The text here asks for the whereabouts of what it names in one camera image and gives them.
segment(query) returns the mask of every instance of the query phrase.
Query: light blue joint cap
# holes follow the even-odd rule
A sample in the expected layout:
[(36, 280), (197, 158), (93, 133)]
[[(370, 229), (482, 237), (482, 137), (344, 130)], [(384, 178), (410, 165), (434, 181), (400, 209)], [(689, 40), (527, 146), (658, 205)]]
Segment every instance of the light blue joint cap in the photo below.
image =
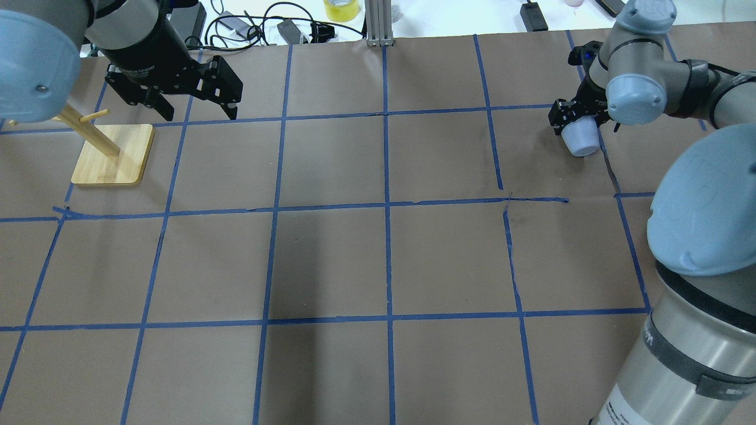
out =
[(667, 92), (654, 79), (641, 74), (616, 76), (606, 86), (609, 116), (620, 124), (648, 124), (667, 106)]
[(756, 264), (756, 124), (697, 141), (669, 169), (651, 209), (649, 245), (670, 270), (716, 276)]
[(638, 34), (661, 36), (669, 33), (677, 19), (672, 0), (630, 0), (617, 15), (617, 23)]
[(32, 123), (62, 111), (79, 76), (79, 49), (51, 24), (0, 10), (0, 119)]

